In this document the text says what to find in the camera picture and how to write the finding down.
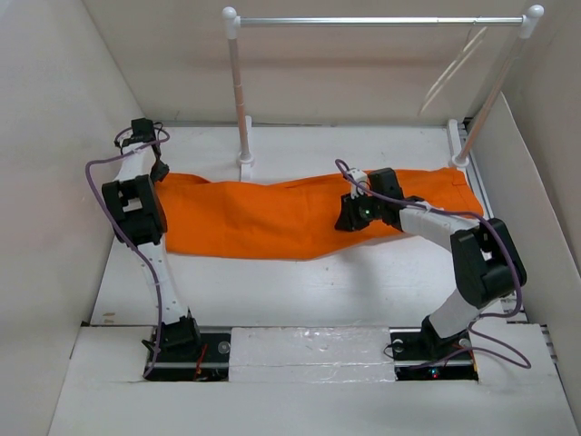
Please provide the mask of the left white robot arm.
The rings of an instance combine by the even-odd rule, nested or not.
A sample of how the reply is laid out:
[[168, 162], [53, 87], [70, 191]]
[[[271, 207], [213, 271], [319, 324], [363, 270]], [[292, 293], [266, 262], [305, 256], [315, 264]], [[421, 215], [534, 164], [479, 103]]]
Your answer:
[[154, 132], [132, 133], [115, 144], [123, 158], [121, 168], [101, 192], [116, 224], [115, 235], [137, 250], [158, 311], [156, 338], [146, 345], [152, 352], [192, 360], [202, 351], [202, 337], [189, 307], [178, 297], [165, 246], [168, 224], [154, 186], [169, 172], [161, 160], [161, 140]]

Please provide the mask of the orange trousers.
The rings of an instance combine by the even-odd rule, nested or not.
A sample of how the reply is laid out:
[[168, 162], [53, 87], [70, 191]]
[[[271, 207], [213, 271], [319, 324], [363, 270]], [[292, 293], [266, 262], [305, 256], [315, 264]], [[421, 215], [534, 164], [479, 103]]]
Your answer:
[[171, 253], [259, 260], [310, 260], [398, 235], [381, 222], [335, 230], [350, 186], [338, 173], [275, 184], [210, 182], [170, 173], [155, 185]]

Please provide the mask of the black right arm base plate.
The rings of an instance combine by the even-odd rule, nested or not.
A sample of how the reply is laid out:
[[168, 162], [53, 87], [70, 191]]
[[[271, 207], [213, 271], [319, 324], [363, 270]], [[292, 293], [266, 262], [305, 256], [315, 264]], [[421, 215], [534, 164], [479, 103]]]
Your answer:
[[394, 364], [397, 382], [478, 381], [478, 371], [471, 352], [468, 333], [430, 349], [420, 328], [390, 328], [389, 342], [383, 352]]

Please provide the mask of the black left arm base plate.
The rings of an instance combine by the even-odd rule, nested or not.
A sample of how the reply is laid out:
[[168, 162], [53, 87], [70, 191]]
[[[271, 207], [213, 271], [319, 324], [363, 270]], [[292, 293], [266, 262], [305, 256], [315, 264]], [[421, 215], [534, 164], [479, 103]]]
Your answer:
[[231, 329], [202, 329], [202, 347], [194, 355], [161, 352], [150, 382], [226, 382], [229, 379]]

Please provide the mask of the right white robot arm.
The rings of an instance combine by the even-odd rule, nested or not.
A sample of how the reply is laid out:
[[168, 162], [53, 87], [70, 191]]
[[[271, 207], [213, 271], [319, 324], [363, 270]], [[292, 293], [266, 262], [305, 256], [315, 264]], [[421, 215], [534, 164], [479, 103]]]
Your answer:
[[357, 232], [381, 221], [452, 256], [456, 288], [422, 321], [413, 342], [424, 359], [442, 358], [490, 304], [522, 293], [527, 273], [503, 221], [469, 211], [447, 211], [420, 197], [406, 196], [391, 168], [365, 173], [341, 159], [335, 164], [350, 184], [350, 192], [340, 200], [336, 230]]

